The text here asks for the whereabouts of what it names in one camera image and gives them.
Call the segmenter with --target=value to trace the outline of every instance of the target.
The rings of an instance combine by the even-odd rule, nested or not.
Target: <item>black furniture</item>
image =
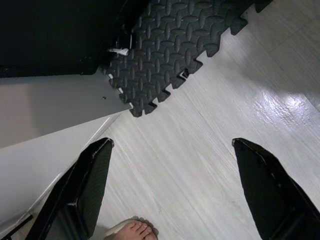
[[[11,0],[0,8],[0,78],[90,75],[146,0]]]

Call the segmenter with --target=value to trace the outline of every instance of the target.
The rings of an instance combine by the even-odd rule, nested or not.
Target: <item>wood-grain floor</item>
[[[232,138],[274,153],[320,209],[320,41],[314,1],[274,0],[149,115],[123,113],[97,229],[132,216],[159,240],[260,239]]]

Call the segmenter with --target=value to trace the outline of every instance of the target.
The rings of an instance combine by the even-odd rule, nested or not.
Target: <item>floor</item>
[[[149,115],[123,113],[97,232],[144,217],[159,240],[260,239],[232,139],[274,153],[320,209],[320,14],[316,0],[250,8],[237,36]]]

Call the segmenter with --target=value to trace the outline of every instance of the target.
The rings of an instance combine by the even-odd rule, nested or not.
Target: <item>bare foot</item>
[[[146,223],[132,221],[116,234],[114,240],[157,240],[157,238]]]

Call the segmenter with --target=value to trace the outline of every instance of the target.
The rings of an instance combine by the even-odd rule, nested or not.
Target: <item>rubber floor mat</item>
[[[261,12],[272,0],[151,0],[133,32],[136,47],[128,56],[116,55],[103,67],[122,101],[132,103],[135,117],[151,113],[189,74],[203,64],[196,58],[218,52],[221,34],[230,28],[236,35],[248,22],[242,13],[255,4]]]

